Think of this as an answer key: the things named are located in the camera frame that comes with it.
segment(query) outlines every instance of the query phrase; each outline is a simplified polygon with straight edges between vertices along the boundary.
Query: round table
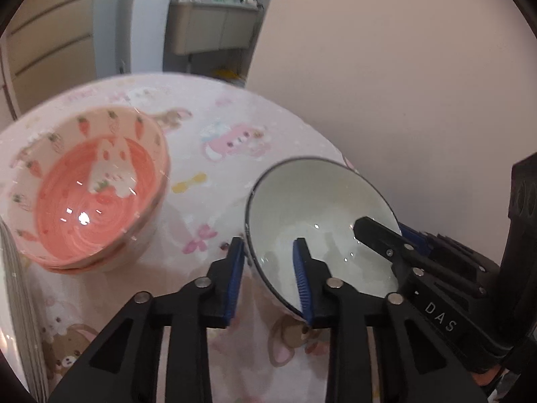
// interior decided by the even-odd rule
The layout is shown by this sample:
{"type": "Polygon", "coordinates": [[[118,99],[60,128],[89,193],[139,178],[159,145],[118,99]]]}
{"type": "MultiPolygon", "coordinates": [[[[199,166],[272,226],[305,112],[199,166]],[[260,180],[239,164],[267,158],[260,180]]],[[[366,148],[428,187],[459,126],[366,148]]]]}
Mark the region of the round table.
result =
{"type": "MultiPolygon", "coordinates": [[[[157,234],[136,262],[106,273],[65,276],[26,261],[41,320],[52,386],[67,368],[57,361],[82,352],[136,292],[154,296],[179,290],[225,257],[224,244],[244,229],[244,206],[256,179],[295,156],[340,163],[342,154],[311,126],[276,104],[216,80],[178,74],[114,77],[84,85],[26,114],[0,135],[0,214],[17,153],[67,117],[106,104],[130,104],[149,114],[175,110],[166,139],[172,168],[157,234]],[[226,148],[237,132],[262,134],[252,144],[226,148]],[[211,144],[219,138],[224,144],[211,144]]],[[[328,340],[300,325],[265,297],[245,268],[237,315],[226,330],[208,330],[215,402],[324,401],[328,340]]],[[[158,391],[163,400],[163,390],[158,391]]]]}

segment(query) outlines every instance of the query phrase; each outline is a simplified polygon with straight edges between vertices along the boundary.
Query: pink bowl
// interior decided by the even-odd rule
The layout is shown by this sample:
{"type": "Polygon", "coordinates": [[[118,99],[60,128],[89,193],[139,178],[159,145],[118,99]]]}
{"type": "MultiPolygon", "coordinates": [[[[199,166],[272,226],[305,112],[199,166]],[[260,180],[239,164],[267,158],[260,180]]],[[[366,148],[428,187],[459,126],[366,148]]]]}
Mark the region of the pink bowl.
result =
{"type": "Polygon", "coordinates": [[[18,169],[7,225],[21,253],[64,272],[148,245],[137,239],[154,233],[149,221],[165,196],[170,160],[153,119],[111,106],[58,126],[26,150],[18,169]]]}

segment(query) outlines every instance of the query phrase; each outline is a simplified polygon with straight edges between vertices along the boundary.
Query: silver rivet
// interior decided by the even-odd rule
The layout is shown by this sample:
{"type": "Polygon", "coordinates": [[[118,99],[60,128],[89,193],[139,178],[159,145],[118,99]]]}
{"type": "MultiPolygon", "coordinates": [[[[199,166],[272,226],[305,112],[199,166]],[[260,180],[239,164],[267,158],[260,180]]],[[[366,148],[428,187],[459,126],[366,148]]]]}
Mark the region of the silver rivet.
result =
{"type": "Polygon", "coordinates": [[[195,281],[194,281],[195,285],[198,287],[198,288],[207,288],[210,286],[210,284],[212,283],[211,279],[209,279],[208,277],[198,277],[195,281]]]}
{"type": "Polygon", "coordinates": [[[151,294],[146,290],[140,291],[134,295],[134,302],[139,305],[142,303],[147,303],[151,299],[151,294]]]}
{"type": "Polygon", "coordinates": [[[401,294],[397,294],[396,292],[392,292],[388,296],[388,301],[392,305],[400,305],[402,302],[404,302],[404,298],[403,298],[403,296],[401,294]]]}
{"type": "Polygon", "coordinates": [[[327,285],[331,288],[341,288],[343,286],[343,281],[336,277],[330,277],[327,279],[327,285]]]}

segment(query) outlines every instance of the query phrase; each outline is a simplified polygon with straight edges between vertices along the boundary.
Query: table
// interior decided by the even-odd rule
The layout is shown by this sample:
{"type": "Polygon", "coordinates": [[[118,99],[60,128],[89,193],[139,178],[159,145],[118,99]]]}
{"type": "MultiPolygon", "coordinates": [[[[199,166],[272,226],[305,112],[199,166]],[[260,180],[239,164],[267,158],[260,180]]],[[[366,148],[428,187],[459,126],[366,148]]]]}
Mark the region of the table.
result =
{"type": "MultiPolygon", "coordinates": [[[[140,290],[154,296],[175,292],[225,256],[221,246],[243,232],[246,197],[263,171],[294,156],[344,161],[311,126],[245,90],[178,74],[114,77],[51,99],[0,134],[3,218],[14,173],[10,165],[21,148],[65,118],[106,104],[131,104],[158,114],[170,149],[171,189],[156,237],[134,264],[65,276],[26,261],[52,386],[68,370],[62,361],[76,359],[132,295],[140,290]],[[181,119],[168,120],[170,110],[181,119]],[[207,144],[237,129],[262,133],[262,138],[240,149],[212,150],[207,144]]],[[[324,401],[327,335],[316,332],[301,340],[299,322],[271,303],[258,283],[245,268],[232,325],[208,331],[214,401],[324,401]]],[[[158,398],[163,401],[161,389],[158,398]]]]}

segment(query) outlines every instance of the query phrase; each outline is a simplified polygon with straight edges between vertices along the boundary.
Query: bathroom sink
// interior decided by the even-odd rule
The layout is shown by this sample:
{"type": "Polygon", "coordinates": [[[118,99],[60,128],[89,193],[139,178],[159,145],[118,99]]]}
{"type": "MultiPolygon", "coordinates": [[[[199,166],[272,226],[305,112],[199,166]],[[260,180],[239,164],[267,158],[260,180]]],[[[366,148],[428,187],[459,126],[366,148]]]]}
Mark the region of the bathroom sink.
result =
{"type": "Polygon", "coordinates": [[[213,6],[213,7],[229,7],[246,10],[257,10],[257,5],[249,3],[240,3],[235,1],[225,0],[179,0],[172,1],[173,5],[192,5],[192,6],[213,6]]]}

